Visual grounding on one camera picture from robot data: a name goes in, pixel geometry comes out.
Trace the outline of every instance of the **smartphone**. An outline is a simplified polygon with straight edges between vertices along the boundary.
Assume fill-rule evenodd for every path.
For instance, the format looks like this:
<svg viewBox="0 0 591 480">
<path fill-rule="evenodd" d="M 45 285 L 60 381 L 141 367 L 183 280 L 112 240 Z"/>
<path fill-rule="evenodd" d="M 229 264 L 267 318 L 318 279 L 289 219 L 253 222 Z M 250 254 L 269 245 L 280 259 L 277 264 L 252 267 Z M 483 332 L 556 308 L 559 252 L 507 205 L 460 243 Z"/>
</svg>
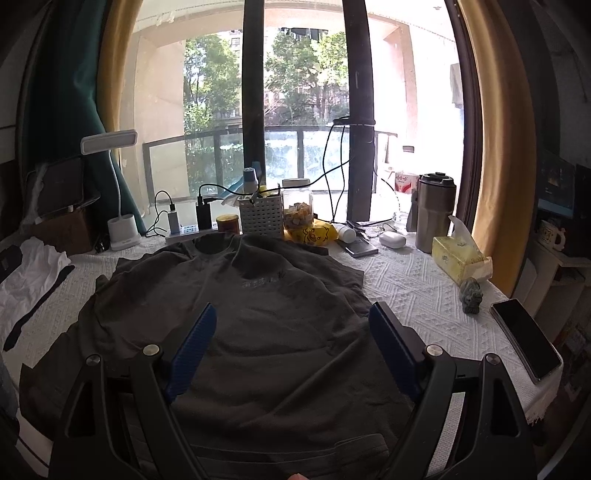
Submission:
<svg viewBox="0 0 591 480">
<path fill-rule="evenodd" d="M 341 240 L 337 240 L 336 242 L 353 258 L 366 257 L 367 255 L 376 254 L 379 251 L 378 247 L 374 247 L 365 238 L 361 238 L 360 236 L 352 244 L 346 244 Z"/>
<path fill-rule="evenodd" d="M 491 313 L 517 351 L 533 383 L 560 366 L 560 357 L 535 320 L 517 299 L 491 305 Z"/>
</svg>

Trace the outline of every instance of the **black charger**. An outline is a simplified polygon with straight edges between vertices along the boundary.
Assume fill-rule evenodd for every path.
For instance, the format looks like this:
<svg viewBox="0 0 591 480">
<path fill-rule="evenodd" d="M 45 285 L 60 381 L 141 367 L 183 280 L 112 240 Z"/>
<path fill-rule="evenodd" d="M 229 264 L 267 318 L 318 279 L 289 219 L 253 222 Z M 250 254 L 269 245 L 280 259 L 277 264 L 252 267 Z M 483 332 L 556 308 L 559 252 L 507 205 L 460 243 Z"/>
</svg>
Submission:
<svg viewBox="0 0 591 480">
<path fill-rule="evenodd" d="M 221 200 L 218 198 L 208 198 L 204 199 L 203 196 L 199 195 L 197 197 L 197 204 L 195 208 L 197 210 L 197 228 L 199 231 L 201 230 L 211 230 L 212 228 L 212 208 L 209 205 L 216 200 Z"/>
</svg>

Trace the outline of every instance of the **yellow curtain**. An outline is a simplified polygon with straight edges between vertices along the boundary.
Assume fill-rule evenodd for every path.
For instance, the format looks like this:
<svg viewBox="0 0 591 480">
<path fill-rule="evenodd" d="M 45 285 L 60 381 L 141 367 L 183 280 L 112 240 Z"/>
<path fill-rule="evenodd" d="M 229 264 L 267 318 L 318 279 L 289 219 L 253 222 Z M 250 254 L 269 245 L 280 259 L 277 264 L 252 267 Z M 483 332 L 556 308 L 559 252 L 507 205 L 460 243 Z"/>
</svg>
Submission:
<svg viewBox="0 0 591 480">
<path fill-rule="evenodd" d="M 125 56 L 143 0 L 115 0 L 107 17 L 100 47 L 96 103 L 105 130 L 119 129 Z"/>
<path fill-rule="evenodd" d="M 534 208 L 536 139 L 521 55 L 497 0 L 459 0 L 476 59 L 483 157 L 473 236 L 493 259 L 492 282 L 513 292 Z"/>
</svg>

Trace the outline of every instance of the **yellow snack bag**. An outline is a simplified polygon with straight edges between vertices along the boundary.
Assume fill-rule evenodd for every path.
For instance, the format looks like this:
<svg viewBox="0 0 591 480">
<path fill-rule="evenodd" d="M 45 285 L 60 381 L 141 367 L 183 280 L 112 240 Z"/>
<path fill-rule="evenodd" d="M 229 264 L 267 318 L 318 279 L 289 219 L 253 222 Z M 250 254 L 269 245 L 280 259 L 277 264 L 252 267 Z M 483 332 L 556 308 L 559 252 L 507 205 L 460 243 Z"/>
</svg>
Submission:
<svg viewBox="0 0 591 480">
<path fill-rule="evenodd" d="M 294 242 L 323 247 L 331 240 L 337 240 L 339 234 L 334 226 L 322 220 L 314 219 L 311 226 L 287 231 Z"/>
</svg>

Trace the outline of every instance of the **mug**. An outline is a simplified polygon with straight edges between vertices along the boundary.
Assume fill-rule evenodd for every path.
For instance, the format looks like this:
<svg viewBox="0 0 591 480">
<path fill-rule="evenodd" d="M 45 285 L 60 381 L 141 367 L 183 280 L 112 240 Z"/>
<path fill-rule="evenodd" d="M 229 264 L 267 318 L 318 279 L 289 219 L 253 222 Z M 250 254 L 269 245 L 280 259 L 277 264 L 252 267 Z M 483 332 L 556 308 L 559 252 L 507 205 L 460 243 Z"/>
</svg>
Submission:
<svg viewBox="0 0 591 480">
<path fill-rule="evenodd" d="M 557 237 L 560 237 L 559 243 L 556 243 Z M 538 230 L 538 241 L 546 248 L 554 248 L 560 252 L 566 243 L 564 228 L 558 229 L 556 225 L 542 220 Z"/>
</svg>

